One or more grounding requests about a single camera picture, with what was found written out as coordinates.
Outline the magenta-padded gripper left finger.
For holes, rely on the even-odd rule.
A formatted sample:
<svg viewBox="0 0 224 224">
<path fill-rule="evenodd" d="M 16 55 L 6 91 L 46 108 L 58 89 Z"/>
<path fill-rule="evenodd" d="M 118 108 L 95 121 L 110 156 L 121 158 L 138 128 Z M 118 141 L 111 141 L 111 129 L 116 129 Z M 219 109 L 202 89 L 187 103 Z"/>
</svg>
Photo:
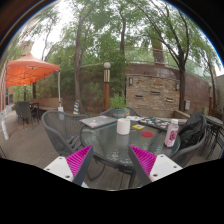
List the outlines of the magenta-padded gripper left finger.
<svg viewBox="0 0 224 224">
<path fill-rule="evenodd" d="M 47 165 L 44 170 L 65 180 L 86 187 L 85 175 L 94 155 L 93 146 L 89 145 L 68 157 L 59 156 Z"/>
</svg>

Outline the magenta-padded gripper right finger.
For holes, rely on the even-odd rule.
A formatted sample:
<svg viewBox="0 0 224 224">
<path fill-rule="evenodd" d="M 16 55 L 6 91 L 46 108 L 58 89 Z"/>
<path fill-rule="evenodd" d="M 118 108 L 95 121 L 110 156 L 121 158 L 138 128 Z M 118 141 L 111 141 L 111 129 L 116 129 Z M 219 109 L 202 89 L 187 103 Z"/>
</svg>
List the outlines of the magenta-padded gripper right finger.
<svg viewBox="0 0 224 224">
<path fill-rule="evenodd" d="M 164 154 L 156 156 L 133 145 L 129 146 L 128 154 L 142 186 L 182 169 Z"/>
</svg>

